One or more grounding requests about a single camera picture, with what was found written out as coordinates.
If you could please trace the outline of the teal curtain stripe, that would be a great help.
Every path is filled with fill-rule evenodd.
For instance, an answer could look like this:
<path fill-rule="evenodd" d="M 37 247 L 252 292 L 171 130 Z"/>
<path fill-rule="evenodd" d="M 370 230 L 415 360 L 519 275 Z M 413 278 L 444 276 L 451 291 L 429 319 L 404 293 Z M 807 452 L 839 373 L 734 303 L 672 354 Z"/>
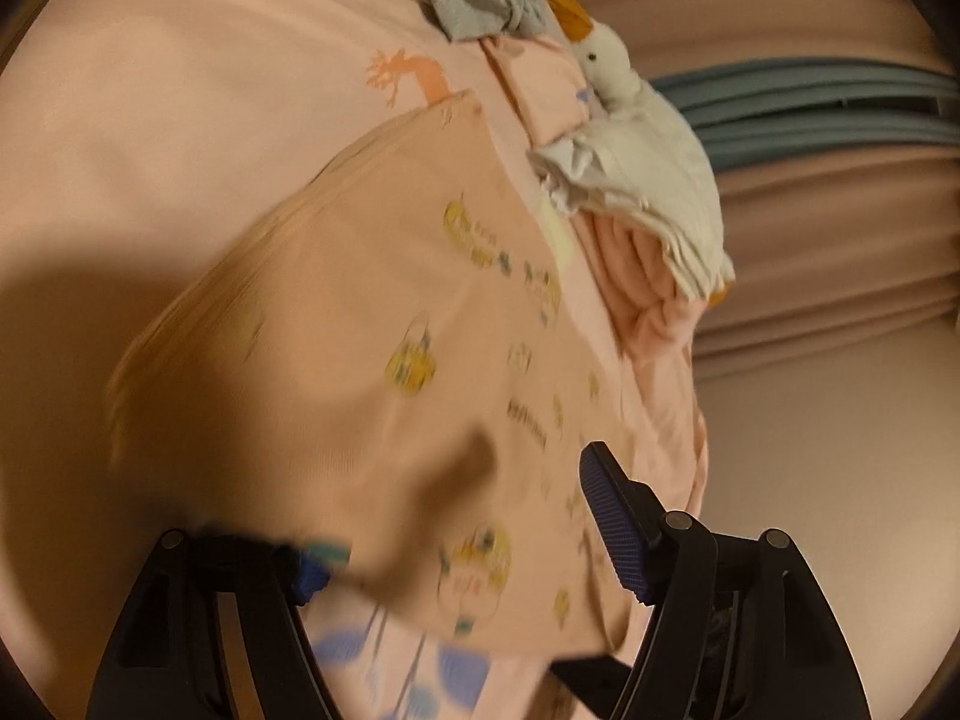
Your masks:
<path fill-rule="evenodd" d="M 786 57 L 656 78 L 715 171 L 863 146 L 958 143 L 958 80 L 875 60 Z"/>

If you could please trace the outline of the pink pleated curtain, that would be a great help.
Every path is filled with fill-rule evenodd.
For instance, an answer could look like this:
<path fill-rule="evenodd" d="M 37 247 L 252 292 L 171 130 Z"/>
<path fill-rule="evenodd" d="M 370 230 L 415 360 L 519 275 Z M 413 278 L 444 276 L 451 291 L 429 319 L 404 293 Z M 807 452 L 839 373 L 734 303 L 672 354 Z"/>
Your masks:
<path fill-rule="evenodd" d="M 578 0 L 658 82 L 745 60 L 890 60 L 942 70 L 910 0 Z M 732 291 L 698 325 L 702 379 L 895 332 L 958 296 L 958 153 L 856 146 L 718 179 Z"/>

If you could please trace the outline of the peach cartoon print garment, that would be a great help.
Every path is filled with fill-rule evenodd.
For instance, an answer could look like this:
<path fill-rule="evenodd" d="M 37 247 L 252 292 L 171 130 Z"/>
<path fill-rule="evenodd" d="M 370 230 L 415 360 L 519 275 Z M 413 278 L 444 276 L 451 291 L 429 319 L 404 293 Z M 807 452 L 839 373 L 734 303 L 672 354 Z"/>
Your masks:
<path fill-rule="evenodd" d="M 128 348 L 109 424 L 128 483 L 443 639 L 625 637 L 579 455 L 633 440 L 473 94 L 375 128 L 249 229 Z"/>

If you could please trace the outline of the white folded garment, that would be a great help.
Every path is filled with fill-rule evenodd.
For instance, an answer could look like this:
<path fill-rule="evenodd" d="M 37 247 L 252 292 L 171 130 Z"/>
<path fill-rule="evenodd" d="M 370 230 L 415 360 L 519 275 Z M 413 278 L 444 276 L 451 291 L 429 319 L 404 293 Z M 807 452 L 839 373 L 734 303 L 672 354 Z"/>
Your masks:
<path fill-rule="evenodd" d="M 529 158 L 566 208 L 590 203 L 640 213 L 662 208 L 682 190 L 675 164 L 628 125 L 588 125 L 537 146 Z"/>

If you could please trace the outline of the white goose plush toy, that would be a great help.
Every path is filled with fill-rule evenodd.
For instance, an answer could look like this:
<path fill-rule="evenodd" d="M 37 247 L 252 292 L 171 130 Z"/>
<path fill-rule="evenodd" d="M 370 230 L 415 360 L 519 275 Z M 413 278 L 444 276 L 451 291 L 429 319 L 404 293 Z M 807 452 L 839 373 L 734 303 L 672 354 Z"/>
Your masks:
<path fill-rule="evenodd" d="M 680 112 L 635 70 L 622 38 L 576 0 L 547 0 L 602 112 L 535 148 L 555 205 L 652 232 L 688 299 L 715 304 L 736 279 L 715 173 Z"/>

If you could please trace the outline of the pink printed bed sheet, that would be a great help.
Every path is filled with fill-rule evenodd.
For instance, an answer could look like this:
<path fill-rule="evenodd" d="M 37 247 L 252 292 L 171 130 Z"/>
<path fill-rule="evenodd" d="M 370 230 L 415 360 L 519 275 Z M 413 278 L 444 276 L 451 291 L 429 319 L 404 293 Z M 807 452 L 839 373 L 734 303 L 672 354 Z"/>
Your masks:
<path fill-rule="evenodd" d="M 50 710 L 82 717 L 156 536 L 205 527 L 110 463 L 128 348 L 244 234 L 387 122 L 478 99 L 630 431 L 615 450 L 696 511 L 706 431 L 681 355 L 620 348 L 573 216 L 529 148 L 581 123 L 547 39 L 453 44 L 410 0 L 52 0 L 2 76 L 2 634 Z M 578 718 L 553 655 L 420 629 L 342 578 L 306 624 L 352 718 Z"/>

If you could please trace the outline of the pink crumpled garment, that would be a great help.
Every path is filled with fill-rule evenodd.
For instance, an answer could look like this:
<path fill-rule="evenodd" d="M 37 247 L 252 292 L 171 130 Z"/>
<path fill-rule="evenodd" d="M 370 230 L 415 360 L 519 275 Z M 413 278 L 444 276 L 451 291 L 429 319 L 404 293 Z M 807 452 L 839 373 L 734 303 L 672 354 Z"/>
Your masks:
<path fill-rule="evenodd" d="M 594 211 L 578 211 L 573 227 L 625 355 L 636 366 L 670 355 L 690 361 L 706 302 L 682 293 L 658 236 Z"/>

